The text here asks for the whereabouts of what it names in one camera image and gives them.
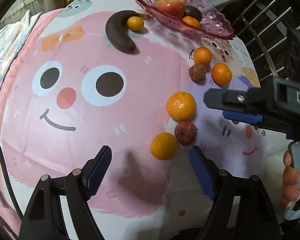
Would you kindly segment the person's right hand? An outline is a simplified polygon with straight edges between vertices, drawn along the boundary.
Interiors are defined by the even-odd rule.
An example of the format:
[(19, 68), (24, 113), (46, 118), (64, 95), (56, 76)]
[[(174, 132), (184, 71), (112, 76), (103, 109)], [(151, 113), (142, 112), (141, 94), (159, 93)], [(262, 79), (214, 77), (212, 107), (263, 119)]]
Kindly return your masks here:
[(292, 167), (292, 157), (288, 151), (283, 156), (283, 163), (285, 169), (282, 175), (282, 204), (289, 208), (300, 199), (300, 188), (298, 187), (300, 173)]

